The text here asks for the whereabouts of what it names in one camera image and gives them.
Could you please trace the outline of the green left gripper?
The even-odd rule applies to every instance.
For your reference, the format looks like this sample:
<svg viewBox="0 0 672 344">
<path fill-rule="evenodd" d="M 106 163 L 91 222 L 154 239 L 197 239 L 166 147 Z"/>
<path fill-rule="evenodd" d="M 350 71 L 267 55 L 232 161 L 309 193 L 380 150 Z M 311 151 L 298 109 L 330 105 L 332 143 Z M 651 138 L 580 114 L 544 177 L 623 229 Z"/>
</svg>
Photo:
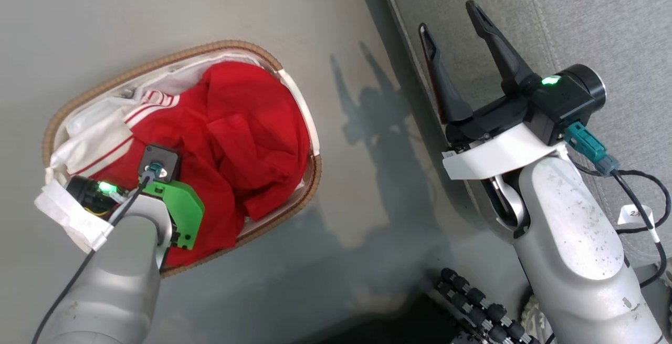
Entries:
<svg viewBox="0 0 672 344">
<path fill-rule="evenodd" d="M 66 183 L 66 191 L 86 212 L 105 221 L 123 202 L 131 198 L 129 189 L 79 175 Z M 174 232 L 171 244 L 192 250 L 205 213 L 205 205 L 194 189 L 180 181 L 165 183 L 158 180 L 147 184 L 142 195 L 165 203 Z"/>
</svg>

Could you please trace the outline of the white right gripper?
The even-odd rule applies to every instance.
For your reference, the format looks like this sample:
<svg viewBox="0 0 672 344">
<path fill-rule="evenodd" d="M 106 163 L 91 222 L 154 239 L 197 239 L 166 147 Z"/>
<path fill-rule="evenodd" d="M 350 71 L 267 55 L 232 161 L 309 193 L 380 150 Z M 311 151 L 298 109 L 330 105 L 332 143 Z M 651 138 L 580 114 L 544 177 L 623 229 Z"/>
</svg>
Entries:
<svg viewBox="0 0 672 344">
<path fill-rule="evenodd" d="M 588 132 L 605 104 L 606 87 L 590 67 L 576 64 L 541 77 L 475 1 L 466 10 L 501 76 L 506 96 L 473 111 L 447 74 L 427 24 L 418 26 L 423 55 L 449 143 L 443 167 L 453 180 L 487 180 L 522 169 L 569 145 L 600 162 L 606 148 Z"/>
</svg>

